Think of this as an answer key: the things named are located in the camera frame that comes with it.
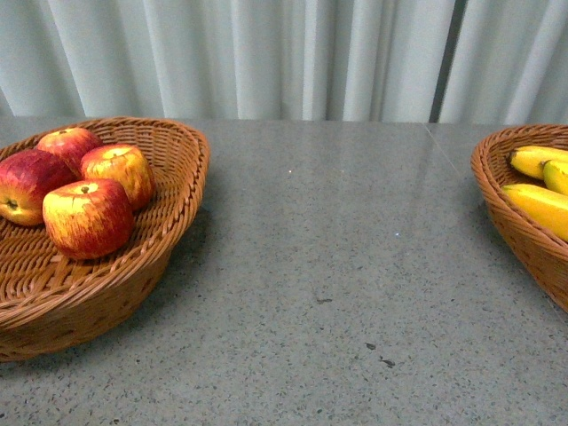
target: basket rim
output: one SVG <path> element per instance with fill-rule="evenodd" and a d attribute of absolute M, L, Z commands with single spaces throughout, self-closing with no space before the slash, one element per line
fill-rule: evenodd
<path fill-rule="evenodd" d="M 29 145 L 32 140 L 39 140 L 39 138 L 45 134 L 68 127 L 90 127 L 96 129 L 96 127 L 107 125 L 136 126 L 142 124 L 145 126 L 174 127 L 177 131 L 186 134 L 188 140 L 195 141 L 198 144 L 199 155 L 195 159 L 197 171 L 193 176 L 188 176 L 188 181 L 185 183 L 185 185 L 190 187 L 190 191 L 189 196 L 184 198 L 181 210 L 170 212 L 148 240 L 124 253 L 122 256 L 117 257 L 112 263 L 109 263 L 110 269 L 107 272 L 103 270 L 101 270 L 99 274 L 95 272 L 87 277 L 80 286 L 72 286 L 68 291 L 59 294 L 56 292 L 53 295 L 45 297 L 42 297 L 41 293 L 39 295 L 23 297 L 17 304 L 0 309 L 1 329 L 8 330 L 28 323 L 30 320 L 40 317 L 46 312 L 61 309 L 63 306 L 70 305 L 76 301 L 88 299 L 102 289 L 118 286 L 140 269 L 146 269 L 149 265 L 158 261 L 168 250 L 173 249 L 191 224 L 192 220 L 187 215 L 190 205 L 197 202 L 197 208 L 199 208 L 199 204 L 201 203 L 201 200 L 196 201 L 192 195 L 194 196 L 195 189 L 199 188 L 202 190 L 205 185 L 205 177 L 209 168 L 209 142 L 202 132 L 177 120 L 118 115 L 71 122 L 53 129 L 35 133 L 27 138 L 23 138 L 6 147 L 0 148 L 0 152 L 5 150 L 18 150 L 23 146 Z M 65 262 L 69 262 L 69 259 L 66 259 L 64 256 L 62 259 L 64 259 Z"/>
<path fill-rule="evenodd" d="M 568 125 L 554 123 L 524 124 L 517 126 L 509 126 L 501 130 L 497 130 L 481 139 L 473 149 L 470 156 L 470 166 L 476 178 L 485 201 L 489 202 L 488 195 L 492 195 L 491 201 L 493 205 L 500 209 L 505 209 L 509 213 L 514 214 L 523 223 L 527 225 L 525 230 L 531 234 L 531 238 L 545 239 L 548 246 L 553 249 L 552 252 L 562 255 L 568 259 L 568 241 L 564 241 L 553 234 L 548 228 L 541 226 L 535 222 L 528 214 L 520 209 L 501 189 L 493 174 L 490 171 L 488 162 L 489 150 L 503 142 L 514 137 L 530 137 L 542 135 L 543 133 L 551 136 L 565 136 L 568 133 Z M 532 145 L 538 145 L 538 142 L 532 142 Z"/>

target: woven basket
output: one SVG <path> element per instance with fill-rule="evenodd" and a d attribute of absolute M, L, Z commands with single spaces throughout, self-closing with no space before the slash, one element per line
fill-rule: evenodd
<path fill-rule="evenodd" d="M 126 320 L 162 276 L 171 250 L 201 204 L 207 139 L 171 120 L 114 117 L 78 122 L 104 143 L 138 146 L 153 167 L 156 194 L 135 215 L 129 242 L 90 261 L 62 256 L 43 225 L 0 218 L 0 362 L 61 351 Z M 33 147 L 49 131 L 0 149 L 0 161 Z"/>
<path fill-rule="evenodd" d="M 540 287 L 568 312 L 568 243 L 538 225 L 501 190 L 511 183 L 533 183 L 509 166 L 512 149 L 525 145 L 568 149 L 568 126 L 525 125 L 495 132 L 475 147 L 471 168 L 493 224 Z"/>

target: apple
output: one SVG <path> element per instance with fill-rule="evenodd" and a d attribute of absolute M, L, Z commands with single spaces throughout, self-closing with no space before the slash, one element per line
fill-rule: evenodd
<path fill-rule="evenodd" d="M 49 192 L 43 221 L 55 247 L 74 260 L 108 255 L 134 230 L 128 196 L 113 179 L 79 180 Z"/>
<path fill-rule="evenodd" d="M 91 149 L 81 159 L 84 179 L 109 178 L 119 181 L 132 205 L 132 211 L 144 208 L 155 191 L 150 163 L 135 145 L 112 144 Z"/>
<path fill-rule="evenodd" d="M 76 180 L 55 154 L 36 149 L 12 154 L 0 162 L 0 216 L 17 225 L 40 225 L 44 196 Z"/>
<path fill-rule="evenodd" d="M 71 127 L 48 133 L 35 148 L 61 157 L 80 179 L 81 159 L 91 149 L 99 146 L 103 146 L 103 141 L 95 133 L 82 127 Z"/>

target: granite table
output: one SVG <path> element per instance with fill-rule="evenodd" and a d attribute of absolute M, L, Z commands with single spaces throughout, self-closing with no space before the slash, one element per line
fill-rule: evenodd
<path fill-rule="evenodd" d="M 81 120 L 0 118 L 0 144 Z M 0 364 L 0 424 L 568 424 L 568 315 L 469 168 L 504 126 L 180 121 L 212 156 L 162 280 L 101 337 Z"/>

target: dark speck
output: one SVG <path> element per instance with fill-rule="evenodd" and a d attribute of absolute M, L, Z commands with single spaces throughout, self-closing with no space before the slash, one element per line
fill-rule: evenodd
<path fill-rule="evenodd" d="M 384 362 L 388 368 L 393 368 L 394 366 L 396 366 L 393 361 L 391 361 L 390 359 L 383 359 L 383 357 L 381 357 L 381 362 Z"/>

